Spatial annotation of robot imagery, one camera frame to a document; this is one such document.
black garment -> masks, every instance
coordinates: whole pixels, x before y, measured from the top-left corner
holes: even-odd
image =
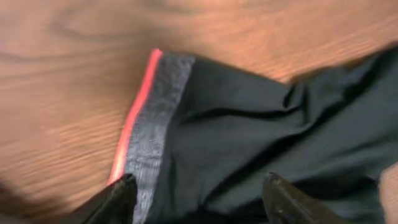
[[[397,99],[398,49],[291,86],[164,54],[124,170],[137,176],[135,222],[267,223],[272,171],[349,221],[384,223],[377,185],[398,160]]]

brown wooden floor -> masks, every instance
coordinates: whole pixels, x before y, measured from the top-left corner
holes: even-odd
[[[104,187],[151,49],[287,82],[398,40],[398,1],[0,0],[0,28],[0,208],[50,222]]]

wooden surface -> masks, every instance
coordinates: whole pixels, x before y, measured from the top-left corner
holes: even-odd
[[[397,24],[396,0],[0,0],[0,208],[51,222],[104,187],[155,47],[286,82],[385,47]]]

wooden table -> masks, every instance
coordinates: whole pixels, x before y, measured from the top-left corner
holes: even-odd
[[[104,187],[151,49],[193,52],[287,82],[398,39],[396,0],[0,6],[0,210],[40,222]],[[382,194],[398,222],[395,170],[384,176]]]

red edge of fabric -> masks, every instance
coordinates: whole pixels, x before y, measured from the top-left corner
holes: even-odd
[[[131,106],[126,122],[124,123],[118,148],[116,149],[116,154],[113,161],[111,175],[109,176],[108,185],[112,184],[123,175],[124,165],[126,164],[127,150],[129,147],[129,139],[132,129],[134,128],[134,122],[136,121],[136,118],[148,97],[150,87],[152,86],[152,82],[154,81],[157,63],[162,54],[163,53],[159,49],[155,49],[152,51],[149,57],[149,63],[145,72],[144,79],[141,83],[140,90],[138,91],[137,97]]]

